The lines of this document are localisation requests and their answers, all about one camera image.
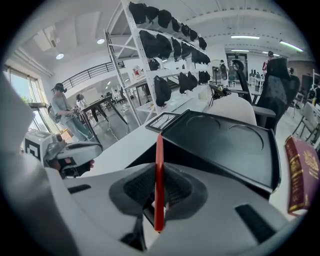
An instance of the book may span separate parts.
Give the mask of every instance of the book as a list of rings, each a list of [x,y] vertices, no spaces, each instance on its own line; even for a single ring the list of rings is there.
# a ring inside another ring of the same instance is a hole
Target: book
[[[319,186],[320,162],[316,150],[304,140],[290,135],[285,141],[290,171],[288,213],[306,212]]]

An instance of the black tray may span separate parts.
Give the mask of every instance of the black tray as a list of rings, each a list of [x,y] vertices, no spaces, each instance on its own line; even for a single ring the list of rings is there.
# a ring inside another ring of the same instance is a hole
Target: black tray
[[[187,110],[164,129],[162,136],[186,152],[269,193],[280,184],[279,154],[271,129]]]

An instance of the red stick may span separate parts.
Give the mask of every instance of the red stick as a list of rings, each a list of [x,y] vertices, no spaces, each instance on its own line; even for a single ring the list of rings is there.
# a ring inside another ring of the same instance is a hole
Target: red stick
[[[155,204],[154,230],[161,232],[165,226],[164,141],[161,133],[156,140],[155,153]]]

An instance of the white robot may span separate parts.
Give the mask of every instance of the white robot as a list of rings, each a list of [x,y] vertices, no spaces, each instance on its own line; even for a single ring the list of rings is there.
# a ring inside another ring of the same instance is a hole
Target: white robot
[[[53,167],[58,161],[62,178],[78,177],[90,170],[90,161],[99,156],[103,147],[97,142],[81,141],[67,144],[60,134],[40,130],[26,133],[24,151],[38,158],[44,167]]]

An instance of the balcony railing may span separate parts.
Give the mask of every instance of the balcony railing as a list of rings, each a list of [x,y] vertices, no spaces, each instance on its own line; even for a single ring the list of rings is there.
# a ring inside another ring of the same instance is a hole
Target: balcony railing
[[[120,69],[125,68],[125,64],[123,61],[118,61],[118,66]],[[112,62],[104,63],[98,66],[91,67],[85,71],[82,71],[78,74],[75,74],[74,76],[70,77],[69,79],[62,82],[63,87],[65,89],[70,89],[72,87],[77,86],[78,84],[81,84],[82,82],[89,80],[91,78],[94,78],[96,76],[99,76],[103,73],[107,73],[110,71],[116,70],[114,64]]]

